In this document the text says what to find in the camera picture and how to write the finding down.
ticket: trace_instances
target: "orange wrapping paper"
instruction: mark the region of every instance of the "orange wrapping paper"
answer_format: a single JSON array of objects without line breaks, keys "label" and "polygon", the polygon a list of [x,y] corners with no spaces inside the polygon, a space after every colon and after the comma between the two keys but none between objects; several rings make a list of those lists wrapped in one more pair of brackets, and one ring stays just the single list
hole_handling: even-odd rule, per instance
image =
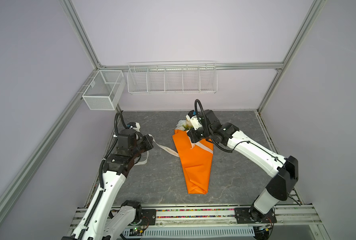
[{"label": "orange wrapping paper", "polygon": [[[213,153],[197,145],[193,147],[185,131],[176,129],[173,140],[181,159],[187,192],[189,194],[206,194],[209,189]],[[204,139],[199,142],[213,151],[212,143]]]}]

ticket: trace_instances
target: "black cable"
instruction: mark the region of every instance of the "black cable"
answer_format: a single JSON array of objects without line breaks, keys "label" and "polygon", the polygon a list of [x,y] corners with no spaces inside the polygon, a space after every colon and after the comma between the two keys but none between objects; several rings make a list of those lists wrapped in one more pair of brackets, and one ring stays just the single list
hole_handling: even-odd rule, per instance
[{"label": "black cable", "polygon": [[121,233],[120,234],[120,237],[123,239],[123,240],[127,240],[127,238],[125,238],[125,236]]},{"label": "black cable", "polygon": [[267,239],[270,238],[271,234],[273,233],[273,230],[274,230],[274,223],[271,223],[271,232],[270,232],[269,237]]},{"label": "black cable", "polygon": [[240,217],[240,218],[246,219],[246,220],[248,220],[248,221],[251,221],[251,219],[250,219],[250,218],[245,218],[245,217],[242,217],[242,216],[237,216],[237,215],[235,215],[235,217],[236,217],[236,218],[239,218],[239,217]]},{"label": "black cable", "polygon": [[197,108],[197,104],[200,106],[200,109],[201,109],[201,114],[202,114],[202,118],[204,119],[203,123],[204,123],[204,134],[205,136],[209,136],[210,139],[212,140],[213,144],[218,147],[220,150],[224,151],[224,152],[231,152],[230,150],[228,149],[224,149],[223,147],[219,146],[219,144],[214,141],[210,134],[209,134],[209,127],[207,125],[207,118],[206,118],[206,115],[204,114],[204,110],[203,110],[203,107],[202,107],[202,104],[201,104],[201,101],[199,99],[196,99],[195,102],[194,102],[194,109],[195,109],[195,113],[197,115],[197,118],[199,118],[199,114],[198,114],[198,108]]},{"label": "black cable", "polygon": [[142,154],[139,156],[138,160],[134,163],[134,165],[136,165],[137,163],[139,163],[139,161],[141,160]]},{"label": "black cable", "polygon": [[259,149],[261,149],[262,151],[264,151],[265,153],[267,153],[268,155],[270,155],[272,158],[274,158],[275,161],[280,162],[280,163],[282,164],[282,167],[284,167],[284,168],[286,169],[285,165],[283,164],[283,162],[279,161],[278,157],[275,157],[275,156],[271,155],[268,151],[264,150],[262,147],[259,147],[257,144],[255,144],[255,143],[253,143],[253,142],[251,142],[251,141],[241,141],[241,142],[238,142],[238,143],[234,146],[232,152],[233,152],[234,149],[237,147],[237,145],[240,144],[240,143],[242,143],[242,142],[251,143],[252,145],[258,147]]},{"label": "black cable", "polygon": [[200,106],[202,118],[204,119],[204,133],[205,133],[205,136],[209,136],[209,129],[208,129],[208,126],[207,126],[206,115],[204,114],[204,110],[203,110],[201,101],[199,99],[196,99],[195,102],[194,102],[195,113],[196,113],[198,121],[199,121],[199,117],[200,116],[198,114],[197,104]]},{"label": "black cable", "polygon": [[[101,161],[101,164],[99,165],[99,170],[98,170],[98,179],[99,179],[99,185],[101,186],[101,188],[105,188],[105,185],[104,185],[104,178],[103,178],[103,167],[104,167],[104,164],[105,164],[105,160],[103,159]],[[100,190],[99,193],[98,193],[98,196],[97,196],[97,199],[95,199],[95,202],[94,202],[94,205],[93,207],[91,208],[90,212],[89,212],[89,215],[87,216],[86,220],[85,220],[85,223],[84,223],[84,226],[87,227],[90,223],[90,220],[91,218],[93,217],[93,214],[95,212],[95,209],[97,208],[98,204],[99,204],[99,201],[101,200],[101,197],[102,197],[102,194],[104,193],[103,190]],[[83,235],[85,234],[85,229],[82,229],[81,232],[79,233],[79,236],[78,236],[78,240],[82,240],[83,238]]]},{"label": "black cable", "polygon": [[[118,134],[118,118],[121,118],[121,123],[123,125],[124,128],[128,129],[129,127],[125,124],[125,121],[123,120],[123,115],[121,112],[117,112],[115,114],[114,117],[114,134],[117,135]],[[117,144],[118,138],[116,137],[114,139],[113,144],[110,146],[109,150],[107,151],[106,155],[104,158],[108,158],[108,156],[110,156],[110,153],[113,151],[115,145]]]},{"label": "black cable", "polygon": [[289,197],[293,200],[293,201],[295,201],[298,205],[300,205],[300,203],[297,201],[297,200],[295,200],[291,195],[290,195],[290,193],[287,193],[288,195],[289,195]]}]

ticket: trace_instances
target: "black mounting plate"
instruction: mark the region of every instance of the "black mounting plate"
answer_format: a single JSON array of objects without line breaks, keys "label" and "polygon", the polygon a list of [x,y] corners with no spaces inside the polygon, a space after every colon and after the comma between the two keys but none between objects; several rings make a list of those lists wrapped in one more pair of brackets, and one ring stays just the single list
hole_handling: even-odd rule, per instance
[{"label": "black mounting plate", "polygon": [[[249,214],[250,207],[236,207],[234,208],[235,218],[237,219],[237,223],[256,223],[250,219]],[[274,215],[273,209],[266,214],[267,218],[270,218],[271,223],[277,223],[277,218]],[[260,223],[270,223],[270,221],[265,218]]]},{"label": "black mounting plate", "polygon": [[[149,226],[155,225],[156,210],[155,209],[142,209],[141,217],[149,219]],[[139,225],[147,225],[147,218],[141,218],[142,222]]]}]

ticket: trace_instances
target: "white mesh basket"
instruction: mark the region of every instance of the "white mesh basket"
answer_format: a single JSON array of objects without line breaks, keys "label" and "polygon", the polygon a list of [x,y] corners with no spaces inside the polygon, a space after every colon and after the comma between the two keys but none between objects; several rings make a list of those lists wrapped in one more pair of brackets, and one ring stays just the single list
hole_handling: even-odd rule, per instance
[{"label": "white mesh basket", "polygon": [[129,63],[127,75],[129,93],[215,93],[217,91],[215,62],[174,63],[168,65]]},{"label": "white mesh basket", "polygon": [[82,97],[92,110],[115,110],[125,85],[121,70],[99,70]]}]

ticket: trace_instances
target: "aluminum frame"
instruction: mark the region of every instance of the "aluminum frame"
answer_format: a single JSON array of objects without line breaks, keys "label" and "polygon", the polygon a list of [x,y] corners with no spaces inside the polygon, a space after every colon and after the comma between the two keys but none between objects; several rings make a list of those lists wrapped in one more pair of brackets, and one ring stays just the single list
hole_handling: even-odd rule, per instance
[{"label": "aluminum frame", "polygon": [[297,51],[299,50],[303,40],[309,33],[311,27],[314,24],[315,19],[318,17],[320,12],[322,11],[322,8],[325,6],[327,0],[314,0],[312,3],[309,12],[307,13],[305,19],[302,22],[302,25],[297,32],[297,35],[291,44],[289,50],[287,51],[287,54],[283,60],[283,66],[281,69],[277,69],[277,74],[274,76],[273,81],[271,82],[269,88],[267,89],[261,103],[259,104],[259,107],[257,111],[260,113],[264,107],[266,106],[267,102],[269,101],[271,95],[275,91],[277,85],[281,81],[284,73],[287,71],[289,68],[291,61],[294,59],[294,56],[297,54]]},{"label": "aluminum frame", "polygon": [[78,40],[85,50],[93,68],[98,69],[102,67],[71,0],[59,0],[59,3],[61,4],[67,18],[69,19],[75,35],[78,37]]},{"label": "aluminum frame", "polygon": [[[186,67],[184,65],[158,65],[158,67]],[[142,65],[142,68],[152,68],[155,65]],[[216,70],[243,70],[243,69],[281,69],[283,67],[282,62],[261,62],[261,63],[217,63]],[[129,66],[102,66],[101,70],[122,70],[123,72],[128,72]]]}]

